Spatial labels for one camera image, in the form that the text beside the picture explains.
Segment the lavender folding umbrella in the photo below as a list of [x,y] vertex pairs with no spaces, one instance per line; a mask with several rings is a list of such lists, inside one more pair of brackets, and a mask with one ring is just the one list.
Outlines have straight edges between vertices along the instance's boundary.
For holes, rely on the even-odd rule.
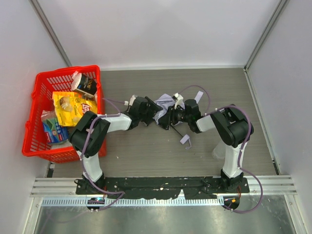
[[[202,91],[199,91],[194,99],[188,99],[183,101],[183,103],[178,106],[179,109],[179,123],[187,123],[190,130],[194,133],[199,134],[200,130],[196,122],[202,118],[201,112],[199,110],[198,102],[200,101],[203,95]],[[162,109],[156,113],[154,120],[159,126],[159,119],[164,116],[170,106],[175,105],[175,101],[168,94],[163,94],[158,100],[155,101],[155,104],[160,106]],[[176,125],[171,125],[169,129],[176,129]]]

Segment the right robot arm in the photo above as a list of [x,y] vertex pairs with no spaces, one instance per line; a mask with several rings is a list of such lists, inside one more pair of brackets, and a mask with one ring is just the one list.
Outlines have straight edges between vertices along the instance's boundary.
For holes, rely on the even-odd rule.
[[214,112],[202,115],[194,99],[184,102],[184,107],[169,106],[166,114],[157,119],[164,129],[180,122],[187,123],[194,133],[216,129],[221,141],[215,147],[215,155],[225,158],[220,172],[220,184],[223,189],[234,189],[242,182],[244,171],[242,161],[245,147],[254,132],[254,128],[244,112],[235,105],[229,105]]

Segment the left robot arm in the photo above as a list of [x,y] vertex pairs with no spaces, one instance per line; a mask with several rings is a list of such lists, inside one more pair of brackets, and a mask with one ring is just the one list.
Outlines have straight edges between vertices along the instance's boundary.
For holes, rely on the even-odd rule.
[[131,130],[140,122],[149,125],[161,110],[163,108],[148,97],[132,96],[124,112],[107,115],[87,111],[69,136],[69,142],[82,163],[82,175],[86,184],[105,194],[115,195],[115,192],[104,190],[105,175],[99,162],[99,151],[106,135]]

